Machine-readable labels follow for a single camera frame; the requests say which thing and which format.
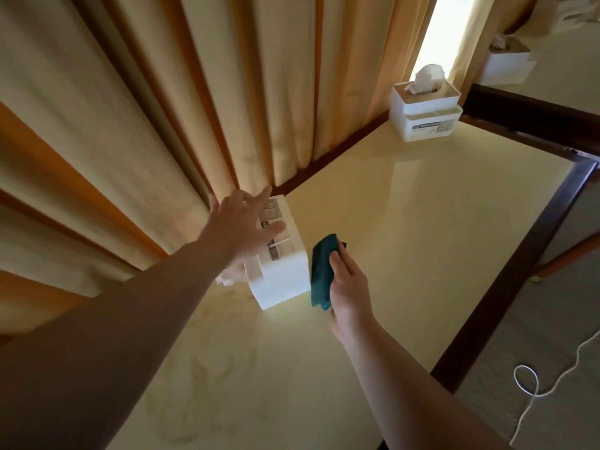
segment green cloth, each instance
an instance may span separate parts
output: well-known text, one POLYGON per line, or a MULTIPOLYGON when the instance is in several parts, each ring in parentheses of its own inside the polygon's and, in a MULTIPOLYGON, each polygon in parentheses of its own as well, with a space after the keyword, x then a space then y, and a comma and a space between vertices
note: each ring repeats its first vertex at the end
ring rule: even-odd
POLYGON ((334 271, 329 264, 329 255, 338 248, 337 235, 332 233, 319 241, 312 249, 312 267, 310 280, 310 302, 328 310, 331 306, 329 288, 334 280, 334 271))

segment tissue box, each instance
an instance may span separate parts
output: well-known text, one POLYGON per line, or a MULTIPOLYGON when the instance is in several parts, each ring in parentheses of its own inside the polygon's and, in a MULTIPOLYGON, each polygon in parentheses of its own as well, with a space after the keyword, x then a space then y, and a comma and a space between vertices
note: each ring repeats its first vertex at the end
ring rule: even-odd
POLYGON ((508 85, 523 83, 536 61, 529 60, 531 51, 517 37, 506 37, 507 49, 490 46, 488 59, 477 83, 508 85))
POLYGON ((576 28, 594 10, 591 0, 537 0, 528 29, 548 35, 576 28))
POLYGON ((265 227, 279 219, 286 222, 284 233, 244 263, 252 294, 263 310, 310 290, 308 255, 288 203, 283 196, 273 196, 258 224, 265 227))
POLYGON ((392 87, 389 119, 405 142, 450 135, 463 113, 460 92, 449 82, 434 93, 413 95, 405 91, 409 82, 392 87))

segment hand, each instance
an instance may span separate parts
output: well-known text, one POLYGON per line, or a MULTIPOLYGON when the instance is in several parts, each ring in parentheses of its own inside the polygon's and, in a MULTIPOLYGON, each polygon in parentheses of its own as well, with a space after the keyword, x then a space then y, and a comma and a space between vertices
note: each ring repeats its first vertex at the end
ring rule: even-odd
POLYGON ((332 252, 329 264, 334 280, 329 289, 331 298, 331 330, 342 343, 352 333, 375 321, 366 275, 358 268, 346 248, 338 240, 340 254, 332 252))
POLYGON ((258 254, 286 228, 283 221, 275 221, 265 228, 256 226, 260 211, 266 206, 270 195, 271 187, 267 186, 256 197, 249 192, 236 190, 221 204, 215 196, 209 196, 211 214, 199 241, 214 245, 215 252, 222 253, 223 268, 242 263, 258 254))

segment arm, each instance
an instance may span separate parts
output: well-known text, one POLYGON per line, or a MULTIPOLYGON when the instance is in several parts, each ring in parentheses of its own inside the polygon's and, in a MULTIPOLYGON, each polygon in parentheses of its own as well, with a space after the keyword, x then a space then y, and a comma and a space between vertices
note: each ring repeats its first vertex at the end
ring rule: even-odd
POLYGON ((367 278, 340 243, 329 259, 331 327, 390 449, 509 449, 379 325, 367 278))
POLYGON ((215 277, 283 230, 256 228, 270 192, 211 196, 198 241, 0 348, 0 447, 106 447, 215 277))

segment white cord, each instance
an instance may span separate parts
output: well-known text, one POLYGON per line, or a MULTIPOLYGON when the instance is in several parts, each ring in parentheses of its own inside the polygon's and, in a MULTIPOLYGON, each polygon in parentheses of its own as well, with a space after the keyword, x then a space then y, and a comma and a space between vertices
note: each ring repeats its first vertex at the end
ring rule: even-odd
POLYGON ((554 382, 554 385, 552 385, 550 390, 548 390, 547 392, 538 393, 538 389, 539 389, 538 374, 535 372, 535 370, 532 367, 529 367, 527 365, 517 365, 515 367, 515 369, 512 371, 512 378, 515 380, 515 382, 517 383, 517 386, 521 390, 523 390, 525 393, 527 393, 529 396, 531 396, 531 399, 529 400, 529 403, 527 404, 527 407, 525 408, 525 410, 521 413, 521 416, 519 417, 519 421, 517 422, 517 427, 515 428, 515 432, 512 434, 512 437, 511 437, 510 441, 508 442, 508 445, 510 445, 511 447, 513 446, 513 442, 515 441, 515 438, 517 437, 517 433, 521 429, 521 423, 523 422, 525 415, 529 412, 529 409, 531 409, 531 406, 533 406, 533 400, 536 398, 544 398, 544 397, 554 393, 554 390, 556 390, 556 388, 558 387, 561 379, 564 378, 571 371, 574 371, 574 369, 577 368, 577 366, 579 365, 579 351, 581 350, 581 348, 583 346, 585 346, 587 343, 589 343, 591 340, 593 340, 596 336, 598 336, 599 333, 600 333, 600 329, 596 330, 596 333, 594 333, 591 337, 589 337, 587 340, 583 341, 579 346, 577 346, 577 351, 575 352, 574 365, 571 368, 569 368, 568 370, 563 371, 563 373, 558 377, 558 379, 556 379, 556 382, 554 382), (525 368, 526 370, 531 371, 531 373, 535 377, 535 391, 533 393, 531 393, 523 385, 521 385, 521 382, 519 382, 519 379, 517 379, 517 370, 519 368, 525 368))

